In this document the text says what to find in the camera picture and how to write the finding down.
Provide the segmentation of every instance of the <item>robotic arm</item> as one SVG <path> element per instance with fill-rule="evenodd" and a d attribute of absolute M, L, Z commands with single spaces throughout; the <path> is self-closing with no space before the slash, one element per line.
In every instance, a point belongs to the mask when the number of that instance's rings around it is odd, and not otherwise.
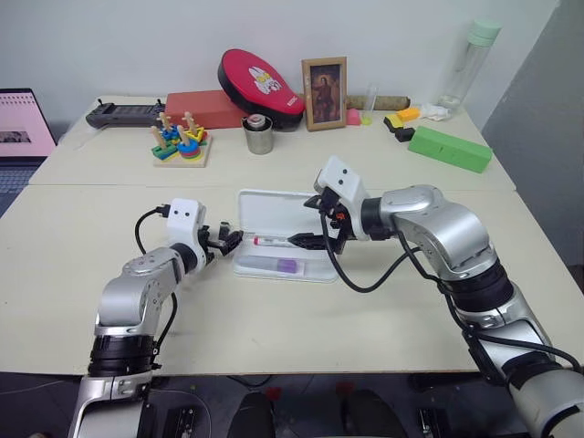
<path fill-rule="evenodd" d="M 219 242 L 209 240 L 203 225 L 205 207 L 175 199 L 168 209 L 170 247 L 135 258 L 106 286 L 99 303 L 89 373 L 81 380 L 68 438 L 150 436 L 154 420 L 148 404 L 152 370 L 163 331 L 154 341 L 162 303 L 189 273 L 198 273 L 214 254 L 239 245 L 242 232 L 222 223 Z"/>
<path fill-rule="evenodd" d="M 324 245 L 318 245 L 319 236 L 306 234 L 291 237 L 291 242 L 327 249 L 335 264 L 334 252 L 342 251 L 345 240 L 397 236 L 418 270 L 446 296 L 479 370 L 491 383 L 507 386 L 531 435 L 584 436 L 584 376 L 579 364 L 550 347 L 471 211 L 446 201 L 428 185 L 371 198 L 361 178 L 334 156 L 318 175 L 315 189 L 318 195 L 307 206 L 320 211 Z M 329 238 L 325 217 L 339 229 L 337 239 Z M 423 271 L 406 241 L 420 247 L 437 276 Z M 563 369 L 550 352 L 571 358 L 577 372 Z"/>

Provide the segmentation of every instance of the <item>clear water bottle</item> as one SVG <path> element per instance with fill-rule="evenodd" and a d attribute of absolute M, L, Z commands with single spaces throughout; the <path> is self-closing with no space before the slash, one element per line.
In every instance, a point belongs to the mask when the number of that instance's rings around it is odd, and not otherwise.
<path fill-rule="evenodd" d="M 444 94 L 437 104 L 454 112 L 466 97 L 486 56 L 501 30 L 501 25 L 490 20 L 475 20 L 468 33 L 467 44 L 459 55 L 454 73 L 448 80 Z"/>

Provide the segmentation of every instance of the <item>metal cup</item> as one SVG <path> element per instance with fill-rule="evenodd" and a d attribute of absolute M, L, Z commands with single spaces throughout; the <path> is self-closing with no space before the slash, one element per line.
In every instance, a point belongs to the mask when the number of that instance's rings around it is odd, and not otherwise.
<path fill-rule="evenodd" d="M 261 114 L 252 114 L 241 119 L 244 127 L 247 149 L 257 155 L 263 155 L 274 148 L 272 120 Z"/>

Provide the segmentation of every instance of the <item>bottle cap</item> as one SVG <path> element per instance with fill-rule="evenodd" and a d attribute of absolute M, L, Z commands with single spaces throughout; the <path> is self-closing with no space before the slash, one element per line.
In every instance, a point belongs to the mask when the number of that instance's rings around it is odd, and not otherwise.
<path fill-rule="evenodd" d="M 491 47 L 501 27 L 496 21 L 476 19 L 468 33 L 468 42 L 479 47 Z"/>

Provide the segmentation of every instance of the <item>framed picture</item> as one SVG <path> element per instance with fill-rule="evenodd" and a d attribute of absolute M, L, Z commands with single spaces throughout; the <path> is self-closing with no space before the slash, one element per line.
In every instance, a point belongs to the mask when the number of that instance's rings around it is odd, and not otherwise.
<path fill-rule="evenodd" d="M 347 58 L 303 59 L 302 78 L 307 129 L 330 130 L 347 125 Z"/>

